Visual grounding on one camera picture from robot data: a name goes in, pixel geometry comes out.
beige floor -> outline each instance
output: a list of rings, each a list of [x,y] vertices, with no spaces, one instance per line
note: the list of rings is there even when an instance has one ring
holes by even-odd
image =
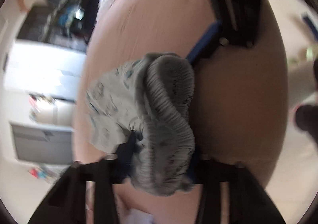
[[[314,15],[300,0],[269,0],[276,16],[287,58],[302,58],[314,42],[301,14]],[[308,100],[314,101],[312,95]],[[306,212],[318,190],[318,149],[311,137],[295,128],[292,110],[284,146],[267,192],[280,210],[287,224],[294,224]]]

